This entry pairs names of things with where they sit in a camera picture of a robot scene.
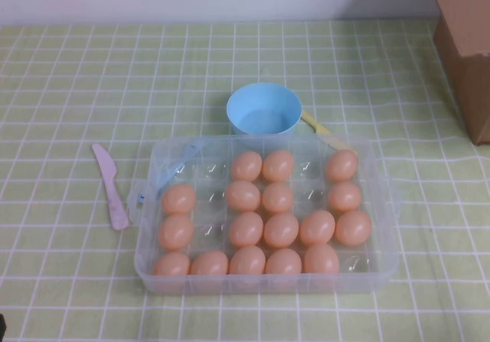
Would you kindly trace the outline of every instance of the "plastic egg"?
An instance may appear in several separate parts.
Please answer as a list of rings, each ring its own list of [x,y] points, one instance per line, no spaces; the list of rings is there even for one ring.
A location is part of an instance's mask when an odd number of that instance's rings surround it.
[[[316,210],[307,216],[299,227],[299,238],[302,243],[310,246],[327,243],[335,231],[335,219],[327,210]]]
[[[298,236],[299,224],[291,213],[278,213],[270,217],[263,228],[263,238],[273,248],[285,248]]]
[[[196,204],[196,192],[191,185],[172,185],[162,197],[162,209],[166,214],[186,214]]]
[[[158,231],[158,243],[163,249],[179,250],[189,245],[194,226],[189,217],[184,214],[168,216]]]
[[[230,242],[236,247],[255,245],[263,232],[263,221],[255,212],[239,215],[230,226]]]
[[[228,258],[224,252],[214,250],[200,254],[191,265],[192,275],[226,275]]]
[[[262,175],[270,182],[288,180],[294,171],[294,157],[285,149],[268,155],[262,165]]]
[[[350,181],[334,184],[328,193],[330,208],[338,212],[356,210],[361,205],[361,201],[361,189]]]
[[[344,213],[337,220],[335,238],[340,244],[356,246],[366,241],[370,234],[371,219],[360,210]]]
[[[168,252],[163,255],[153,268],[153,275],[188,275],[191,261],[181,252]]]
[[[228,185],[224,197],[228,205],[239,212],[253,212],[260,205],[259,189],[244,180],[233,181]]]
[[[338,273],[339,269],[337,253],[329,244],[314,244],[306,250],[306,273]]]
[[[301,258],[291,249],[275,251],[266,263],[266,273],[274,275],[297,275],[301,273]]]
[[[242,153],[231,165],[233,180],[254,181],[262,170],[262,158],[254,151]]]
[[[334,183],[350,180],[358,170],[358,156],[350,149],[334,153],[325,166],[325,177]]]
[[[291,209],[294,196],[286,183],[272,183],[262,194],[262,205],[270,213],[281,213]]]
[[[266,266],[266,256],[256,246],[239,249],[230,260],[231,275],[261,275]]]

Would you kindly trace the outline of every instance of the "pink plastic knife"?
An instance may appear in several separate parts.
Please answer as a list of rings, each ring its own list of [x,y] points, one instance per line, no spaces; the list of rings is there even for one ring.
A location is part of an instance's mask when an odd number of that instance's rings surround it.
[[[104,180],[107,192],[107,202],[109,204],[110,222],[115,230],[124,230],[129,226],[128,216],[124,209],[123,202],[119,198],[114,178],[116,177],[116,164],[110,157],[106,149],[99,144],[92,145],[93,153],[99,162],[100,172]]]

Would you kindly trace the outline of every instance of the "brown box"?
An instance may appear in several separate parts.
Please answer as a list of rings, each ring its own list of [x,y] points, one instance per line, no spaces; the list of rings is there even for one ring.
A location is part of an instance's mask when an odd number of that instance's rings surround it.
[[[490,0],[437,0],[434,34],[466,128],[476,145],[490,143]]]

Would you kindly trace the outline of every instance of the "blue bowl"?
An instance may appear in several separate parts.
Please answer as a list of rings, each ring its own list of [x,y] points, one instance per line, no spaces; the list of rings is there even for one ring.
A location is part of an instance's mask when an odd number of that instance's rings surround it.
[[[301,119],[301,101],[274,83],[244,86],[228,100],[227,115],[235,134],[291,133]]]

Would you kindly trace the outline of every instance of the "egg tray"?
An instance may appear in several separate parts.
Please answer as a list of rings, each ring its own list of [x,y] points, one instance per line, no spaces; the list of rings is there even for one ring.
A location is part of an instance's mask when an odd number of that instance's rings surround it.
[[[330,240],[340,262],[338,274],[165,277],[152,275],[152,270],[165,252],[158,244],[157,235],[164,219],[161,198],[166,188],[190,184],[196,190],[198,200],[191,212],[194,235],[182,252],[192,261],[203,252],[219,249],[231,259],[236,248],[228,239],[229,226],[238,213],[227,205],[224,192],[231,182],[230,167],[234,159],[245,151],[256,151],[264,159],[278,149],[289,150],[295,159],[294,172],[287,181],[294,193],[292,213],[301,222],[314,210],[329,210],[327,194],[332,183],[325,180],[325,164],[336,150],[320,135],[201,136],[170,138],[156,144],[152,149],[148,179],[145,183],[135,183],[128,197],[130,217],[133,222],[140,220],[135,268],[146,288],[164,294],[370,292],[386,285],[398,266],[393,203],[387,181],[378,173],[371,143],[351,139],[349,145],[358,153],[359,168],[352,181],[362,191],[360,209],[370,215],[372,232],[364,244],[356,247]],[[263,191],[262,181],[254,184]],[[136,205],[138,197],[145,198],[140,208]],[[265,222],[265,213],[259,214]],[[264,243],[258,246],[266,257],[272,253]],[[301,257],[305,253],[298,239],[290,248]]]

